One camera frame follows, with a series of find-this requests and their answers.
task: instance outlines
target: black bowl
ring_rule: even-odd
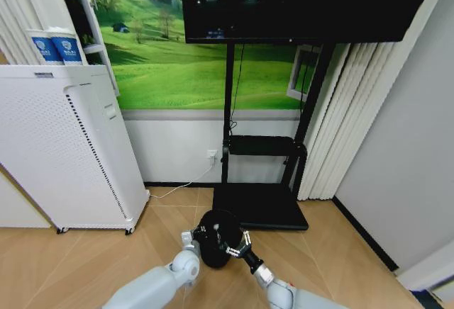
[[[242,237],[240,222],[226,210],[206,212],[194,231],[194,238],[200,244],[202,261],[216,269],[227,264],[230,259],[230,255],[226,253],[227,247],[236,249]]]

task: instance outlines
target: wall outlet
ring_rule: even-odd
[[[218,150],[207,150],[206,151],[206,157],[208,159],[210,158],[216,158],[216,156],[218,155]]]

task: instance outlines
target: black metal stand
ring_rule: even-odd
[[[236,215],[245,228],[307,230],[309,226],[297,203],[297,194],[307,156],[304,137],[334,47],[333,43],[323,45],[304,110],[299,119],[297,133],[292,139],[290,137],[230,135],[235,44],[227,44],[222,183],[214,189],[213,209],[229,210]],[[230,184],[227,182],[229,154],[287,156],[289,159],[280,184]],[[293,188],[290,190],[289,184],[297,162],[297,172]]]

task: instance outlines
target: blue cup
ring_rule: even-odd
[[[65,65],[81,65],[82,58],[80,57],[77,40],[74,34],[70,33],[54,33],[49,32],[50,38],[54,46],[57,48]]]
[[[63,59],[48,34],[42,30],[27,30],[46,64],[62,65]]]

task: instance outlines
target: black monitor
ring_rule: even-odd
[[[399,41],[423,0],[183,0],[188,43]]]

